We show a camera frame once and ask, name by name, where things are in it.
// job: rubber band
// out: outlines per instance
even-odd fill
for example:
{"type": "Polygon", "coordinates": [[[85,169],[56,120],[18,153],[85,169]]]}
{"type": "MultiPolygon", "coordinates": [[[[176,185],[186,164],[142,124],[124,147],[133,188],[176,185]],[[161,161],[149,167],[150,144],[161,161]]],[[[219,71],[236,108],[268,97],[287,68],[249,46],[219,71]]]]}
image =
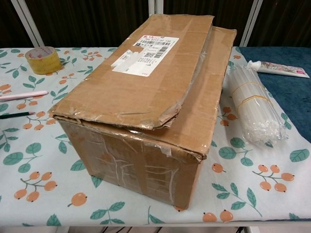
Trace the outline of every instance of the rubber band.
{"type": "Polygon", "coordinates": [[[241,103],[238,105],[238,107],[237,107],[237,114],[239,114],[239,107],[240,107],[241,105],[243,105],[243,104],[245,104],[246,102],[248,102],[249,100],[252,100],[252,99],[255,99],[255,98],[264,99],[264,100],[266,100],[267,102],[269,102],[271,105],[273,105],[273,104],[271,103],[271,101],[270,101],[269,99],[267,99],[265,96],[253,95],[253,96],[250,96],[250,97],[248,97],[248,98],[242,100],[242,102],[241,102],[241,103]]]}
{"type": "MultiPolygon", "coordinates": [[[[246,84],[256,84],[256,85],[258,85],[258,86],[260,86],[260,87],[263,87],[261,84],[259,84],[259,83],[256,83],[256,82],[247,82],[247,83],[243,83],[241,86],[244,86],[244,85],[246,85],[246,84]]],[[[231,96],[233,95],[233,93],[236,91],[236,90],[238,90],[241,86],[238,86],[237,88],[235,88],[235,90],[231,93],[231,96]]]]}

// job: yellow tape roll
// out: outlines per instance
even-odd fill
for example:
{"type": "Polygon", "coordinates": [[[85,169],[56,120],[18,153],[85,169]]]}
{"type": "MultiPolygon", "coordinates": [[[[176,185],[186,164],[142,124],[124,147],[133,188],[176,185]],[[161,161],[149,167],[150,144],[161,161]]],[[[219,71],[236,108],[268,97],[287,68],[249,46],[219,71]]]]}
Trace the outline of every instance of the yellow tape roll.
{"type": "Polygon", "coordinates": [[[25,57],[35,74],[50,74],[62,67],[53,47],[34,48],[28,51],[25,57]]]}

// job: paste tube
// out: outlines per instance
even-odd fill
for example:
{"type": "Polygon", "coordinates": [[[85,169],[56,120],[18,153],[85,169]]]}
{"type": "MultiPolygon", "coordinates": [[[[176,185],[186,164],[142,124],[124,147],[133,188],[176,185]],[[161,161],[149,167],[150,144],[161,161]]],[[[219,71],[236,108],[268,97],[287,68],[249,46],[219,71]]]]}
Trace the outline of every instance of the paste tube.
{"type": "Polygon", "coordinates": [[[249,61],[247,64],[248,68],[251,68],[254,71],[270,74],[281,74],[296,76],[301,78],[310,78],[303,68],[300,67],[290,67],[280,64],[275,64],[271,62],[252,62],[249,61]]]}

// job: floral tablecloth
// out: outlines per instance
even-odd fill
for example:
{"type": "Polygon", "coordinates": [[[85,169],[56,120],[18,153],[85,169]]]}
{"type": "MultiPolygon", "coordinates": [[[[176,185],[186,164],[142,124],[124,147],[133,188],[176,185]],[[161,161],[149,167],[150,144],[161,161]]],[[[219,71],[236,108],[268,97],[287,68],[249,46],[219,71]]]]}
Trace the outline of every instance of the floral tablecloth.
{"type": "MultiPolygon", "coordinates": [[[[0,49],[0,95],[48,95],[0,102],[0,225],[146,225],[311,218],[311,144],[270,94],[289,139],[277,148],[247,143],[226,81],[207,160],[183,211],[91,177],[60,125],[47,113],[115,48],[60,48],[63,69],[35,75],[24,54],[0,49]]],[[[246,64],[239,48],[229,66],[246,64]]]]}

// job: blue cloth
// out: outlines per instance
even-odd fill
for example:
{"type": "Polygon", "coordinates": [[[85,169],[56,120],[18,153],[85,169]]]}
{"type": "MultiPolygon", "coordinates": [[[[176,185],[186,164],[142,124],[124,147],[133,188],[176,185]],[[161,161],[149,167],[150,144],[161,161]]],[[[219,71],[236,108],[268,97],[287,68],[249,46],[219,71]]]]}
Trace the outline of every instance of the blue cloth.
{"type": "MultiPolygon", "coordinates": [[[[294,47],[240,47],[247,61],[301,67],[311,77],[311,49],[294,47]]],[[[311,142],[311,79],[258,73],[299,133],[311,142]]]]}

